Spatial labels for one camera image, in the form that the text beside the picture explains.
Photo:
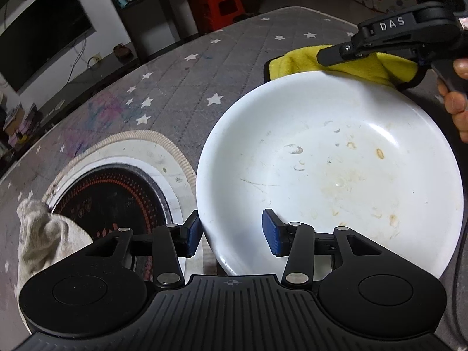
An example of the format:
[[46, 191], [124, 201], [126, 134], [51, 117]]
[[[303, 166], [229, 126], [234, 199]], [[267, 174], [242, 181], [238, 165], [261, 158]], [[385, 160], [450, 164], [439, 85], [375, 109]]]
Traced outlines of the person's right hand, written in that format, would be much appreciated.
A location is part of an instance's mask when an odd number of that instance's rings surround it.
[[[468, 60], [456, 59], [453, 63], [456, 74], [462, 79], [468, 78]], [[461, 141], [468, 143], [468, 113], [467, 113], [467, 99], [456, 91], [450, 91], [445, 83], [438, 78], [437, 89], [439, 94], [443, 97], [445, 109], [450, 113], [455, 127], [458, 129]]]

